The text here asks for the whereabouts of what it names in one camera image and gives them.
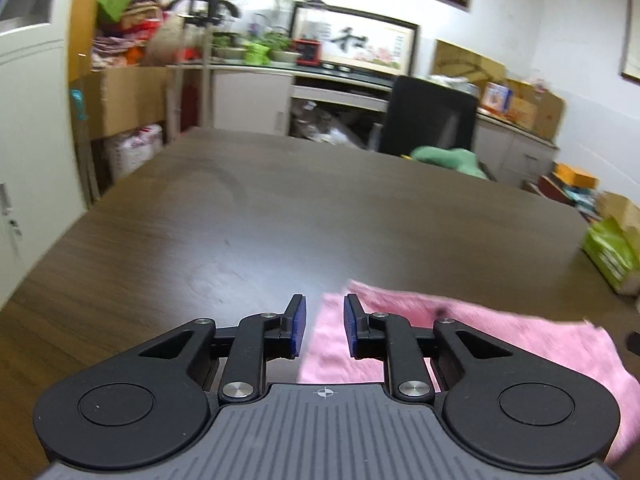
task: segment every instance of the cabinet handle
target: cabinet handle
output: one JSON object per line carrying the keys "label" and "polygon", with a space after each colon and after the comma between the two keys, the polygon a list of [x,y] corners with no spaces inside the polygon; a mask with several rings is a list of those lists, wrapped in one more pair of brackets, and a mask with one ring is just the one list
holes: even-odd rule
{"label": "cabinet handle", "polygon": [[277,132],[281,132],[282,131],[282,127],[283,127],[283,121],[284,121],[284,112],[277,112],[276,113],[276,127],[274,128]]}
{"label": "cabinet handle", "polygon": [[8,216],[12,209],[11,197],[9,197],[6,183],[0,182],[0,214],[2,216]]}

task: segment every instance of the potted plant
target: potted plant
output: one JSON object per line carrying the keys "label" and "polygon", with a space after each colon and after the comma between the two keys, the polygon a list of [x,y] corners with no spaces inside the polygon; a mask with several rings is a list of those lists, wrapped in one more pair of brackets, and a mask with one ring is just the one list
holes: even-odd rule
{"label": "potted plant", "polygon": [[269,48],[269,57],[276,63],[294,65],[300,57],[300,54],[292,49],[291,38],[282,32],[266,32],[260,44]]}
{"label": "potted plant", "polygon": [[229,34],[214,34],[212,40],[213,53],[222,59],[242,59],[244,57],[244,48],[234,46],[235,38],[230,38]]}

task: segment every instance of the green tissue pack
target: green tissue pack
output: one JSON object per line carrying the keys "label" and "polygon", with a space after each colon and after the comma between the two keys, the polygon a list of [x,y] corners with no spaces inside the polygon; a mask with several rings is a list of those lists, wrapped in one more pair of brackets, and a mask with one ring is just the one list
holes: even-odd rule
{"label": "green tissue pack", "polygon": [[640,292],[637,234],[635,228],[625,231],[615,218],[607,218],[589,227],[582,244],[582,250],[622,296]]}

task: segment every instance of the dark red object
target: dark red object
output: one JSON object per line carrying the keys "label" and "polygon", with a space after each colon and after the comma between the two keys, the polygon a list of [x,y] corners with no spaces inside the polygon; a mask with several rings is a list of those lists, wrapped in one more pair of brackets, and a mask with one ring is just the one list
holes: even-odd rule
{"label": "dark red object", "polygon": [[293,48],[300,54],[297,64],[303,66],[319,66],[322,43],[315,40],[294,40]]}

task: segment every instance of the white wall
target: white wall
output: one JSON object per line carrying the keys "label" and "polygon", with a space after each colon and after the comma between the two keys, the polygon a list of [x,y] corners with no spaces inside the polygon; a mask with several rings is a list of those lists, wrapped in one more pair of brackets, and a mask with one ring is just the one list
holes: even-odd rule
{"label": "white wall", "polygon": [[[418,23],[422,38],[417,75],[427,74],[436,38],[495,59],[514,74],[528,75],[543,8],[543,0],[471,0],[469,11],[437,0],[324,1]],[[263,8],[258,2],[252,7]]]}
{"label": "white wall", "polygon": [[626,0],[545,0],[533,68],[567,100],[558,160],[640,203],[640,86],[619,76]]}

